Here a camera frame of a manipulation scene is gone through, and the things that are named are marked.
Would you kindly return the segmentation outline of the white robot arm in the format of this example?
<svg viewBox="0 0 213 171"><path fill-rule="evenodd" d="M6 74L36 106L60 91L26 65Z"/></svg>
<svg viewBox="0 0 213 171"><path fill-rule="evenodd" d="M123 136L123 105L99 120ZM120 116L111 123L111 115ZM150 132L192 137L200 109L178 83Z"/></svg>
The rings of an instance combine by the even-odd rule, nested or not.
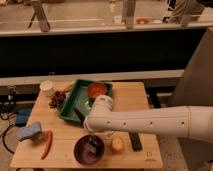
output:
<svg viewBox="0 0 213 171"><path fill-rule="evenodd" d="M136 132L183 137L213 143L213 107L177 106L137 111L113 111L113 99L98 96L87 116L76 109L90 133Z"/></svg>

